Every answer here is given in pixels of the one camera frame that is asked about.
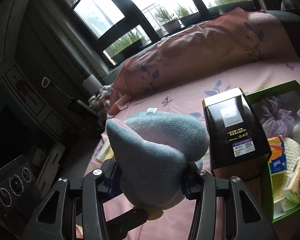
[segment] gold lid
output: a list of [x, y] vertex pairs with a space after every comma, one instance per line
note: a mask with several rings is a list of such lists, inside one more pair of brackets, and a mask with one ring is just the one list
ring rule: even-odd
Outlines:
[[233, 88], [233, 89], [230, 89], [228, 91], [222, 92], [220, 94], [216, 94], [214, 96], [205, 98], [202, 101], [203, 107], [211, 106], [211, 105], [214, 105], [216, 103], [220, 103], [222, 101], [225, 101], [225, 100], [228, 100], [230, 98], [237, 97], [237, 96], [241, 96], [241, 95], [243, 95], [243, 92], [242, 92], [241, 88]]

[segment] blue plush toy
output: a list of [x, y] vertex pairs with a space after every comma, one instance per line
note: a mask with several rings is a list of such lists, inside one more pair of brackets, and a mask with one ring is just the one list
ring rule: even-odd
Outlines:
[[122, 168], [122, 192], [135, 207], [147, 210], [149, 219], [184, 198], [181, 182], [187, 162], [200, 160], [209, 146], [202, 123], [184, 114], [142, 112], [124, 123], [113, 118], [107, 120], [106, 131]]

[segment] speaker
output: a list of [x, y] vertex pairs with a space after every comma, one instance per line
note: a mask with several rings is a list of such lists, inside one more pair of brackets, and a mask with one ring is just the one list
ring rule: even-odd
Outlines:
[[0, 169], [0, 225], [20, 236], [40, 198], [24, 155]]

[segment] window frame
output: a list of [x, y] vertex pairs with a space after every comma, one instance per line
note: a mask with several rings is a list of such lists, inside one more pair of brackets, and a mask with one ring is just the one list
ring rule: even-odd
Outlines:
[[[151, 40], [151, 43], [143, 47], [143, 49], [148, 46], [151, 46], [152, 44], [158, 42], [161, 39], [150, 24], [150, 22], [146, 19], [142, 11], [132, 2], [132, 0], [112, 0], [112, 2], [117, 6], [117, 8], [122, 12], [124, 18], [116, 24], [114, 24], [99, 38], [81, 19], [81, 17], [79, 17], [74, 11], [75, 6], [81, 0], [78, 0], [72, 7], [68, 4], [66, 0], [54, 1], [63, 10], [63, 12], [66, 14], [67, 19], [70, 21], [71, 24], [74, 25], [79, 34], [82, 35], [84, 40], [99, 54], [99, 56], [110, 69], [116, 68], [119, 64], [121, 64], [121, 62], [117, 63], [116, 65], [113, 65], [103, 53], [103, 51], [138, 25], [142, 27], [142, 29], [145, 31], [145, 33]], [[195, 6], [199, 11], [199, 14], [201, 15], [201, 21], [209, 21], [213, 19], [210, 12], [208, 11], [208, 8], [205, 6], [202, 0], [192, 1], [194, 2]], [[255, 5], [256, 11], [261, 9], [258, 0], [252, 0], [252, 2]], [[172, 35], [186, 28], [188, 28], [188, 26], [178, 29], [173, 33], [168, 33], [166, 36]]]

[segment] white label sticker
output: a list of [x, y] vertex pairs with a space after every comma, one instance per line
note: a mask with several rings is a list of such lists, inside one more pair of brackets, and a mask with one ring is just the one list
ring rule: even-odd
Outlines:
[[255, 150], [253, 141], [251, 138], [245, 139], [240, 142], [236, 142], [232, 144], [234, 156], [238, 157], [240, 155], [244, 155], [249, 152], [253, 152]]
[[225, 127], [243, 122], [241, 114], [236, 105], [220, 110]]
[[149, 107], [147, 110], [147, 114], [155, 114], [158, 108]]

